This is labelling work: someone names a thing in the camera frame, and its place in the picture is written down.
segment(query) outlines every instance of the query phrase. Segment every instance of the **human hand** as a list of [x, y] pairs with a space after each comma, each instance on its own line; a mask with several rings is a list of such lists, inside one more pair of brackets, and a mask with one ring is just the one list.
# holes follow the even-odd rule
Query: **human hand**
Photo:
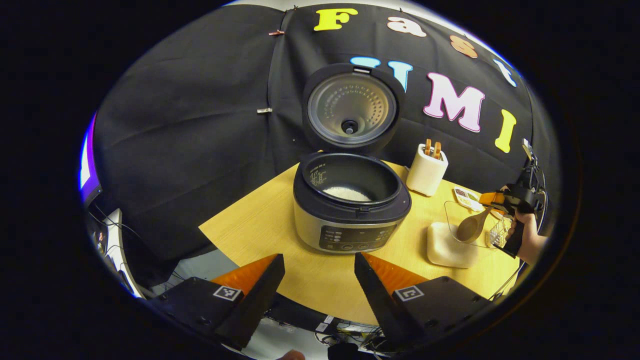
[[531, 214], [521, 213], [516, 209], [516, 216], [513, 219], [513, 221], [511, 221], [511, 227], [507, 231], [507, 239], [510, 238], [511, 235], [513, 235], [513, 232], [516, 229], [516, 220], [518, 220], [519, 222], [525, 225], [532, 223], [533, 227], [536, 228], [536, 215], [533, 215], [532, 213]]
[[511, 228], [507, 232], [507, 239], [513, 235], [516, 228], [516, 220], [524, 224], [522, 231], [522, 244], [517, 256], [527, 264], [533, 265], [538, 260], [540, 252], [547, 240], [546, 236], [538, 235], [536, 216], [533, 214], [523, 214], [516, 210], [515, 219], [511, 222]]
[[305, 360], [305, 356], [297, 350], [290, 350], [283, 357], [279, 357], [276, 360]]

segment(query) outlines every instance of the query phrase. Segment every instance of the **rice cooker lid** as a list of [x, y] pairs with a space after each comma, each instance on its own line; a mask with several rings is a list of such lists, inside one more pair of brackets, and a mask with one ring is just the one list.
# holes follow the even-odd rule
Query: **rice cooker lid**
[[327, 152], [380, 150], [396, 131], [403, 101], [402, 84], [390, 74], [348, 63], [328, 65], [305, 83], [305, 135]]

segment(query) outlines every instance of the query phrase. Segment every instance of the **pink letter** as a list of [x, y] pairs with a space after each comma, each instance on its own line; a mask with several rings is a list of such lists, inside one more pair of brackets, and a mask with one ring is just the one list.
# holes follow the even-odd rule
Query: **pink letter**
[[458, 120], [458, 123], [469, 131], [479, 133], [480, 105], [484, 99], [484, 93], [468, 86], [460, 96], [457, 96], [448, 77], [436, 72], [430, 72], [427, 77], [431, 79], [433, 89], [431, 91], [431, 102], [424, 107], [424, 113], [432, 117], [443, 117], [442, 103], [444, 102], [449, 121], [453, 121], [464, 109], [465, 113]]

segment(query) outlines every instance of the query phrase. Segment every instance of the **inner lid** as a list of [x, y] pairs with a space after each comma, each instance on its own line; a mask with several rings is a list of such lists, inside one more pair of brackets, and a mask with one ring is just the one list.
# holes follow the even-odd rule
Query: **inner lid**
[[396, 115], [396, 99], [382, 81], [348, 72], [320, 82], [308, 106], [311, 126], [325, 140], [357, 145], [382, 135]]

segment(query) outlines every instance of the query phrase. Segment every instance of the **rice cooker control panel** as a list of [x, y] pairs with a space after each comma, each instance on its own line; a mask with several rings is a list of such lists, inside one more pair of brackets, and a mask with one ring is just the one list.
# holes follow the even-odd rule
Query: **rice cooker control panel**
[[319, 245], [330, 251], [359, 252], [378, 249], [384, 246], [397, 224], [353, 229], [347, 227], [322, 226]]

